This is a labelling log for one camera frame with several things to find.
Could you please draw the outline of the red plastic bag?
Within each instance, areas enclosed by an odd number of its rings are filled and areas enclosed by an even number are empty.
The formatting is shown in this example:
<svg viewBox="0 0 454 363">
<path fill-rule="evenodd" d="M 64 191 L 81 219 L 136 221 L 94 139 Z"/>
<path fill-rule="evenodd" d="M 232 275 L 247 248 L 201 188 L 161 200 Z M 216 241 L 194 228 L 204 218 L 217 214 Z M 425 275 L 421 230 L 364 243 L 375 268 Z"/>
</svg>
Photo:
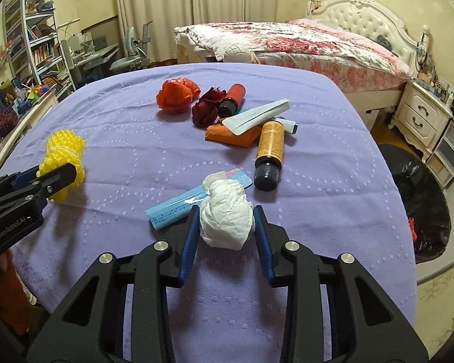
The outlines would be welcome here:
<svg viewBox="0 0 454 363">
<path fill-rule="evenodd" d="M 156 95 L 156 104 L 164 112 L 180 114 L 190 109 L 192 101 L 200 93 L 199 86 L 190 79 L 166 80 Z"/>
</svg>

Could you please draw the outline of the white underbed box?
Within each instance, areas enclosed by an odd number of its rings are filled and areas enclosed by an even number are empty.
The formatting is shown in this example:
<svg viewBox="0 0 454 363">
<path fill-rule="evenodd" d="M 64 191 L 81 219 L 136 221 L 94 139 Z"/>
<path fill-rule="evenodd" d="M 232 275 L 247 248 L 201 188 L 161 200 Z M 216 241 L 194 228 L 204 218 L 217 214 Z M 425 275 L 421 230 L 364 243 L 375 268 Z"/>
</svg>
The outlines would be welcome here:
<svg viewBox="0 0 454 363">
<path fill-rule="evenodd" d="M 364 125 L 367 127 L 369 131 L 373 128 L 377 117 L 379 115 L 380 110 L 379 109 L 373 109 L 373 110 L 366 110 L 363 112 L 358 112 L 359 116 L 361 117 Z"/>
</svg>

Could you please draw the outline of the plastic drawer unit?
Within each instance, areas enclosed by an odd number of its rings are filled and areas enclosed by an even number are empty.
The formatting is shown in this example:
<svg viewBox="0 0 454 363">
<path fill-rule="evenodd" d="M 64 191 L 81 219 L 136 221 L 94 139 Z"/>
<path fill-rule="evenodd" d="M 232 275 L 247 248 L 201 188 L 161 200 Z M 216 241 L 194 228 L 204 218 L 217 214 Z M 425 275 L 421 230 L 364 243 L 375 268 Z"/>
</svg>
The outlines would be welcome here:
<svg viewBox="0 0 454 363">
<path fill-rule="evenodd" d="M 447 188 L 454 179 L 454 119 L 445 128 L 426 165 L 440 187 Z"/>
</svg>

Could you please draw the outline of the white bookshelf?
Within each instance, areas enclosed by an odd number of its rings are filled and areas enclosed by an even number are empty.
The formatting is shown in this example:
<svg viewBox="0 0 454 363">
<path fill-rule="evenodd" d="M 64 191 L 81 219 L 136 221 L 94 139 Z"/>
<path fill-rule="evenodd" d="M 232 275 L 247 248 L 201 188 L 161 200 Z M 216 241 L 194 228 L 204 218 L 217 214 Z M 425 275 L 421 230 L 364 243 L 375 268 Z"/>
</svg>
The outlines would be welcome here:
<svg viewBox="0 0 454 363">
<path fill-rule="evenodd" d="M 54 0 L 3 0 L 7 62 L 13 77 L 32 87 L 46 85 L 58 101 L 75 91 L 55 20 Z"/>
</svg>

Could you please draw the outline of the yellow foam fruit net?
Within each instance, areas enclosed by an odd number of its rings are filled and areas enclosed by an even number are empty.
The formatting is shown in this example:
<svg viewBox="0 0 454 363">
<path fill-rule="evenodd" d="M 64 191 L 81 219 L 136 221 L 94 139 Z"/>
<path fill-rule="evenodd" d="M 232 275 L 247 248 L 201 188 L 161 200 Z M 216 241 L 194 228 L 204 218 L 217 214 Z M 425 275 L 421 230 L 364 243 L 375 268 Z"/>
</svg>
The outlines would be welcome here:
<svg viewBox="0 0 454 363">
<path fill-rule="evenodd" d="M 71 129 L 58 129 L 53 132 L 46 141 L 46 152 L 42 163 L 38 166 L 37 177 L 53 171 L 66 163 L 74 165 L 76 178 L 71 185 L 61 189 L 51 196 L 53 201 L 66 199 L 70 189 L 78 188 L 85 179 L 85 168 L 83 166 L 83 151 L 86 141 L 81 135 L 75 134 Z"/>
</svg>

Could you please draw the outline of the amber bottle black cap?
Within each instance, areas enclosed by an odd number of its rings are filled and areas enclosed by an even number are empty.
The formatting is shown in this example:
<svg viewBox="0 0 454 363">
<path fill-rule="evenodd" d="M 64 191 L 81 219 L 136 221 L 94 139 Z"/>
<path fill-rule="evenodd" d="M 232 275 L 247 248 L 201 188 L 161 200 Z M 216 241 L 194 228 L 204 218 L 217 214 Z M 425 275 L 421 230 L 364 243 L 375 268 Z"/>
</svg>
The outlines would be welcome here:
<svg viewBox="0 0 454 363">
<path fill-rule="evenodd" d="M 275 120 L 265 122 L 257 147 L 254 185 L 261 191 L 277 188 L 284 159 L 285 128 Z"/>
</svg>

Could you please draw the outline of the white nightstand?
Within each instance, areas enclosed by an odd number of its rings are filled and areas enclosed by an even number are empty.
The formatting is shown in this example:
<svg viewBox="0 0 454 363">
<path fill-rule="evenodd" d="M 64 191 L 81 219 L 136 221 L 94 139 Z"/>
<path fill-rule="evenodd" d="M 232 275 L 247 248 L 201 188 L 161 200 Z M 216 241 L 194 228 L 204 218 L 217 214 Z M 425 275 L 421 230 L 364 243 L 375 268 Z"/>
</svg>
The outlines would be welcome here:
<svg viewBox="0 0 454 363">
<path fill-rule="evenodd" d="M 445 103 L 418 83 L 410 81 L 404 87 L 388 128 L 397 128 L 407 143 L 422 152 L 422 160 L 426 162 L 452 117 Z"/>
</svg>

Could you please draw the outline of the black lined trash bin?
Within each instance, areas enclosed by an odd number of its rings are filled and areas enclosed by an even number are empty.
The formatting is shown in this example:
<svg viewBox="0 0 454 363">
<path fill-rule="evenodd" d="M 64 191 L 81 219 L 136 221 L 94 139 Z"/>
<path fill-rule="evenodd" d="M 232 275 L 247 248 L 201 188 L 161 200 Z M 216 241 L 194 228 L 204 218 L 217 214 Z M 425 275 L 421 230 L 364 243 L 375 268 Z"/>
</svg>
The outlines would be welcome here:
<svg viewBox="0 0 454 363">
<path fill-rule="evenodd" d="M 414 218 L 416 263 L 441 257 L 452 230 L 449 206 L 442 187 L 414 154 L 388 143 L 379 150 L 400 192 L 408 218 Z"/>
</svg>

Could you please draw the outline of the red bottle black cap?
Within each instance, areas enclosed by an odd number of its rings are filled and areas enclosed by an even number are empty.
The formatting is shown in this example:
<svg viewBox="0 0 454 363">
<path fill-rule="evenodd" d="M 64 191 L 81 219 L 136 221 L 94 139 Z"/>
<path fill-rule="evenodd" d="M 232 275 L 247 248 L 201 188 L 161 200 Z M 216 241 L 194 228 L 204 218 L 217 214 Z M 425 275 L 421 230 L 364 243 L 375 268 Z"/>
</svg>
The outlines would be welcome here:
<svg viewBox="0 0 454 363">
<path fill-rule="evenodd" d="M 242 106 L 245 93 L 242 84 L 233 84 L 218 106 L 218 116 L 221 119 L 234 116 Z"/>
</svg>

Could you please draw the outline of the light blue box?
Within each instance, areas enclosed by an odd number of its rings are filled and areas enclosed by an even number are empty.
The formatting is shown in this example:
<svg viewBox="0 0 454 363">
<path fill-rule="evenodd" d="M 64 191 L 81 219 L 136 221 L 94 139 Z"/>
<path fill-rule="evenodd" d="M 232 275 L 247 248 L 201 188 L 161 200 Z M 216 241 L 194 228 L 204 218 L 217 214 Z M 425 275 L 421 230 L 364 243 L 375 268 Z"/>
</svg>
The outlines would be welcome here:
<svg viewBox="0 0 454 363">
<path fill-rule="evenodd" d="M 252 179 L 239 168 L 208 175 L 201 185 L 145 210 L 152 227 L 155 230 L 161 230 L 186 217 L 194 205 L 199 206 L 201 204 L 203 199 L 207 197 L 207 191 L 211 184 L 219 179 L 235 180 L 244 188 L 252 185 Z"/>
</svg>

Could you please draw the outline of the red foam fruit net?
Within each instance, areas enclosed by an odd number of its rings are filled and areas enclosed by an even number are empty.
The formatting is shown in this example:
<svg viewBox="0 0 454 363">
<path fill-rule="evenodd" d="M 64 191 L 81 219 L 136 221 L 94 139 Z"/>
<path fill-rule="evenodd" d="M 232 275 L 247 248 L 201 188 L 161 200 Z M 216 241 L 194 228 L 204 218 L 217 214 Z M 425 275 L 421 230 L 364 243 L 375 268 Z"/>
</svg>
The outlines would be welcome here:
<svg viewBox="0 0 454 363">
<path fill-rule="evenodd" d="M 414 218 L 408 218 L 408 226 L 411 231 L 412 241 L 416 243 L 417 235 L 416 235 L 416 228 L 415 228 L 415 220 Z"/>
</svg>

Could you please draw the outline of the white tissue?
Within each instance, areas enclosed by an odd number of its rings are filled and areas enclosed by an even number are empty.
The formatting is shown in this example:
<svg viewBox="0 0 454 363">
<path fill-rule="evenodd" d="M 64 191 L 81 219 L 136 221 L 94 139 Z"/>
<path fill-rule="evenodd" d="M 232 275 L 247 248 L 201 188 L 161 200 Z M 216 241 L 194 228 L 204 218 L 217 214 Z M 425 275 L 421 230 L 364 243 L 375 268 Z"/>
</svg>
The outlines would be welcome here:
<svg viewBox="0 0 454 363">
<path fill-rule="evenodd" d="M 239 251 L 255 229 L 253 205 L 240 183 L 214 181 L 200 204 L 200 236 L 214 248 Z"/>
</svg>

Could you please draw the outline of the dark red wrapper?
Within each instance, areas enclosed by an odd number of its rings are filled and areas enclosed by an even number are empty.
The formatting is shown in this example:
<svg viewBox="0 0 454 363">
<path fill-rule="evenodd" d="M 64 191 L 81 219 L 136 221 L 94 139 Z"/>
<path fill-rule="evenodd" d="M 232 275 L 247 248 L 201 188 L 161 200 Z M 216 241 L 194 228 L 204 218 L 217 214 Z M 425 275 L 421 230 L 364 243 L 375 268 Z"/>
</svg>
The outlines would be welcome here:
<svg viewBox="0 0 454 363">
<path fill-rule="evenodd" d="M 218 106 L 226 92 L 219 88 L 210 88 L 192 107 L 192 122 L 199 128 L 207 128 L 218 118 Z"/>
</svg>

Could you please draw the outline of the study desk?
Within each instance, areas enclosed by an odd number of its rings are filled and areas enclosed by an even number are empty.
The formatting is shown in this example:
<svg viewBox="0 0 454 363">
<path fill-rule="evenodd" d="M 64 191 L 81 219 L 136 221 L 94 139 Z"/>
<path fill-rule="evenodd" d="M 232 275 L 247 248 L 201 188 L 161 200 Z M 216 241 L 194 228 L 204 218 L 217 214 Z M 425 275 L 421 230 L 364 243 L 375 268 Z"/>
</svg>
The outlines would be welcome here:
<svg viewBox="0 0 454 363">
<path fill-rule="evenodd" d="M 99 51 L 92 53 L 79 53 L 76 57 L 71 53 L 68 42 L 65 39 L 60 40 L 61 52 L 65 60 L 65 65 L 69 71 L 73 84 L 76 88 L 84 81 L 82 72 L 92 72 L 95 77 L 102 79 L 104 77 L 102 66 L 114 57 L 119 49 L 118 44 L 104 47 Z"/>
</svg>

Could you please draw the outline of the purple tablecloth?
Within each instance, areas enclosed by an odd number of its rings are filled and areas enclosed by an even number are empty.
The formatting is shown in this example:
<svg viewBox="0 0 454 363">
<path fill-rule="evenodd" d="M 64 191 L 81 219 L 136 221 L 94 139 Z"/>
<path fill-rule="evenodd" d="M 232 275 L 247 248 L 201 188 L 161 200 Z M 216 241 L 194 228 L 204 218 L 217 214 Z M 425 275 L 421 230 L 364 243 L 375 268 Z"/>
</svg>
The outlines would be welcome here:
<svg viewBox="0 0 454 363">
<path fill-rule="evenodd" d="M 425 362 L 408 217 L 324 75 L 191 64 L 90 83 L 2 173 L 50 318 L 29 362 Z"/>
</svg>

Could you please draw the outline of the teal white small box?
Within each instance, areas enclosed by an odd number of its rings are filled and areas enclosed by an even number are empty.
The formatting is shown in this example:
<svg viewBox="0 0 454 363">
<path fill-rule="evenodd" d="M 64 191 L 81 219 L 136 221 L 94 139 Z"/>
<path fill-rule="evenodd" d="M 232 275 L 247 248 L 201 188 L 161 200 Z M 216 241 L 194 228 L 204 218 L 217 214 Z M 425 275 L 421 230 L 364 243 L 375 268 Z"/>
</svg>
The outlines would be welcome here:
<svg viewBox="0 0 454 363">
<path fill-rule="evenodd" d="M 286 133 L 288 134 L 297 133 L 298 124 L 294 120 L 286 120 L 280 117 L 275 117 L 273 120 L 280 123 L 284 127 Z"/>
</svg>

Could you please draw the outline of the white toothpaste box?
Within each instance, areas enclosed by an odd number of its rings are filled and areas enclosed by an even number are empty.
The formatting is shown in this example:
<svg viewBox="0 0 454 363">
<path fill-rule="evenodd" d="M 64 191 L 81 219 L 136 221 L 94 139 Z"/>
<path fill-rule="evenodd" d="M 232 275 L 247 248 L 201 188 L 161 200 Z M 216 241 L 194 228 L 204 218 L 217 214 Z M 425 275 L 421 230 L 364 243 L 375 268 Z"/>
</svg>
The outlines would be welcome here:
<svg viewBox="0 0 454 363">
<path fill-rule="evenodd" d="M 240 136 L 253 127 L 259 126 L 277 115 L 288 111 L 289 108 L 289 100 L 284 98 L 225 118 L 222 120 L 222 124 L 232 134 Z"/>
</svg>

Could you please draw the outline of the white tufted headboard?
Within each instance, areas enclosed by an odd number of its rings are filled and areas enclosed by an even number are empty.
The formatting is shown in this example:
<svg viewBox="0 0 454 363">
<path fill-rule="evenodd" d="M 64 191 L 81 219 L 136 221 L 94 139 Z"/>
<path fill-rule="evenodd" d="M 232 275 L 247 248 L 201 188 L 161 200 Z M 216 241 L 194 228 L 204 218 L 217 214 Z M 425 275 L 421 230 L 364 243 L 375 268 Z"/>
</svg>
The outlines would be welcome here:
<svg viewBox="0 0 454 363">
<path fill-rule="evenodd" d="M 426 63 L 431 42 L 429 27 L 422 27 L 419 39 L 410 36 L 403 20 L 376 0 L 308 0 L 306 17 L 373 41 L 384 38 L 392 53 L 413 69 L 419 70 Z"/>
</svg>

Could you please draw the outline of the grey desk chair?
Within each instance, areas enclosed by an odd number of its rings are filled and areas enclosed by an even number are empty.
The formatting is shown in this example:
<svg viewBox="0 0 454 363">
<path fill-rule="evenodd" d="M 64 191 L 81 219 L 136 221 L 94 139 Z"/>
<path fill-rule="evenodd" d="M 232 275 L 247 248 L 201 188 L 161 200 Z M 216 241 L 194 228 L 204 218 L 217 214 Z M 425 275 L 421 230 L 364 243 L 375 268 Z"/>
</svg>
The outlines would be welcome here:
<svg viewBox="0 0 454 363">
<path fill-rule="evenodd" d="M 147 45 L 151 42 L 151 37 L 149 36 L 150 24 L 152 24 L 152 21 L 143 24 L 142 36 L 139 38 L 135 35 L 135 28 L 129 27 L 125 31 L 123 46 L 126 55 L 111 64 L 110 70 L 113 73 L 147 68 L 150 63 L 147 55 Z"/>
</svg>

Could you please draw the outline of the bed with floral bedding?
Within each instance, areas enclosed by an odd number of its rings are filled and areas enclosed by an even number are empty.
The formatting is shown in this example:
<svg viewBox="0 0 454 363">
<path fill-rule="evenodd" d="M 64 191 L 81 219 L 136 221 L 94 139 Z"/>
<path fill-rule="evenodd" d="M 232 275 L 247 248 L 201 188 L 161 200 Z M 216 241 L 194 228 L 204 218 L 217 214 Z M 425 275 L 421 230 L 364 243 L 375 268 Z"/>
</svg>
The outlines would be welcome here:
<svg viewBox="0 0 454 363">
<path fill-rule="evenodd" d="M 186 53 L 218 62 L 309 70 L 346 93 L 397 89 L 415 74 L 375 41 L 309 19 L 188 25 L 174 29 L 174 41 Z"/>
</svg>

